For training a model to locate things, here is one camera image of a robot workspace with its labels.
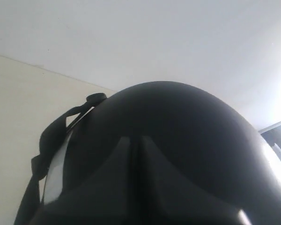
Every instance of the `black strap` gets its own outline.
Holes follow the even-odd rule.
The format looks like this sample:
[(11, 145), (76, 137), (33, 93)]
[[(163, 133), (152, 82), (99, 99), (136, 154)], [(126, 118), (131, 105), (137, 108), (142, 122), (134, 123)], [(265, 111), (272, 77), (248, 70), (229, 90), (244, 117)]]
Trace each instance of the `black strap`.
[[(39, 141), (40, 154), (31, 160), (32, 177), (22, 198), (14, 225), (26, 225), (33, 218), (40, 206), (38, 182), (47, 175), (54, 154), (61, 147), (67, 134), (73, 129), (76, 123), (92, 107), (99, 105), (105, 99), (106, 95), (104, 93), (88, 96), (85, 104), (68, 110), (43, 131)], [(67, 127), (67, 117), (77, 114), (79, 115)]]

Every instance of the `ceiling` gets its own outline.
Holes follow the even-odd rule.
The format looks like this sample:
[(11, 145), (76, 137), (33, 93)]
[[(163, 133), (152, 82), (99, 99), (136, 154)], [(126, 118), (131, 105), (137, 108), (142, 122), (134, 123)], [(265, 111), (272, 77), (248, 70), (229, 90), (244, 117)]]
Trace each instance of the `ceiling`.
[(0, 0), (0, 55), (121, 90), (200, 87), (281, 121), (281, 0)]

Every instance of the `beige wall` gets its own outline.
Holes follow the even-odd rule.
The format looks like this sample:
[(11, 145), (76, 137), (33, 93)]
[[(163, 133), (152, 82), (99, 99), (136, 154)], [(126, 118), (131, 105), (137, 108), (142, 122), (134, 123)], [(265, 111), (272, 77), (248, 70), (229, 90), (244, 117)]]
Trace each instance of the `beige wall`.
[(0, 217), (20, 203), (43, 129), (94, 92), (114, 93), (0, 56)]

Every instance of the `wall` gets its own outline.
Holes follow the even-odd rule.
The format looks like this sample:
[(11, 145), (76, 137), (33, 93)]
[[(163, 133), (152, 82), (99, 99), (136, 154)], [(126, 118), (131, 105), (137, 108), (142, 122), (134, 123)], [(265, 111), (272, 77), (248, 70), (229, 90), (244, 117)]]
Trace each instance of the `wall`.
[(41, 132), (95, 92), (114, 93), (0, 56), (0, 217), (20, 203)]

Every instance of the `white ceiling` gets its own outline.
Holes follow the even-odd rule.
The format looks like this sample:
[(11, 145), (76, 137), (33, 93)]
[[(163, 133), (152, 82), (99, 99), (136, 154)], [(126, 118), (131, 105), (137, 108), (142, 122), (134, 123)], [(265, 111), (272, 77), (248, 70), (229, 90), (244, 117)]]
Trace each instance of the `white ceiling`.
[(281, 120), (281, 0), (0, 0), (0, 55), (112, 90), (198, 86)]

